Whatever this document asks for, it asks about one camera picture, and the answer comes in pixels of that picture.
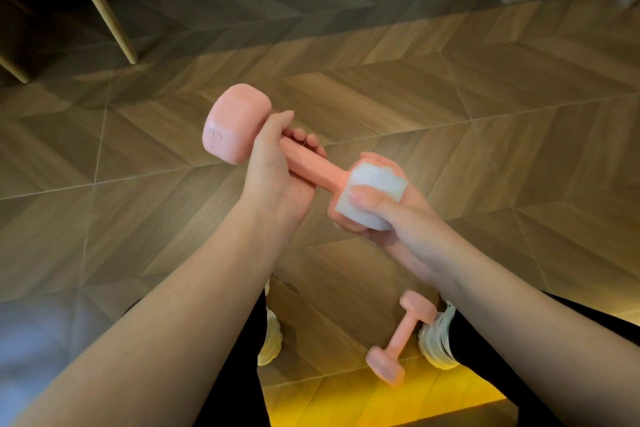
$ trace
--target person's right forearm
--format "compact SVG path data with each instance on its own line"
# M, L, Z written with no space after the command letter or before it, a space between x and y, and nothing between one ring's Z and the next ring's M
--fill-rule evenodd
M434 284L567 425L637 425L640 348L463 246Z

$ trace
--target black pants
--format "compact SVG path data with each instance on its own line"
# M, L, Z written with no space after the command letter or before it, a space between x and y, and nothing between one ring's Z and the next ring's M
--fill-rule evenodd
M575 302L550 297L640 346L640 327ZM263 292L204 402L196 426L270 425L257 373L257 356L266 332ZM562 425L460 312L456 312L451 321L449 345L460 364L491 383L519 407L519 427Z

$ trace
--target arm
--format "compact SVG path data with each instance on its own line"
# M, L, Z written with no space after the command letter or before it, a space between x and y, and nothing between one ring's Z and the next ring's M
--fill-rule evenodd
M351 197L394 227L369 238L454 303L565 424L637 425L640 348L492 261L415 188L400 204L371 188Z
M278 141L256 139L244 192L216 232L103 334L18 418L18 426L193 424L314 189L289 176ZM324 149L316 151L326 156Z

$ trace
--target hand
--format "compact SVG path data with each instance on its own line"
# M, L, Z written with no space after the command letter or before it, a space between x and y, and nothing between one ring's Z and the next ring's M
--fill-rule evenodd
M268 211L278 226L290 232L309 211L316 186L289 173L280 139L284 135L326 158L318 138L301 128L289 128L292 121L292 111L269 116L253 143L243 191L243 197L258 209Z
M380 160L380 156L369 153L360 157ZM447 264L462 250L471 247L440 219L411 184L399 203L384 192L366 186L352 188L349 197L354 204L377 214L394 227L384 232L366 230L362 235L425 282L437 286L446 275Z

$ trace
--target dumbbell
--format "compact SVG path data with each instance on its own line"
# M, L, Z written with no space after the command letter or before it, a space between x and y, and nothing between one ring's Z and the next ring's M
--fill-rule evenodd
M367 353L367 364L381 380L398 386L404 380L404 368L398 362L406 342L409 341L418 321L432 324L438 310L430 301L414 291L404 291L400 305L406 310L404 318L389 341L386 349L374 346Z
M232 86L214 103L207 117L202 132L204 148L229 164L241 164L251 156L253 141L270 114L271 101L263 92L246 84ZM288 137L280 139L280 148L291 172L332 193L328 213L342 228L352 232L391 229L386 220L352 204L343 191L368 185L400 201L408 182L395 162L367 153L344 171Z

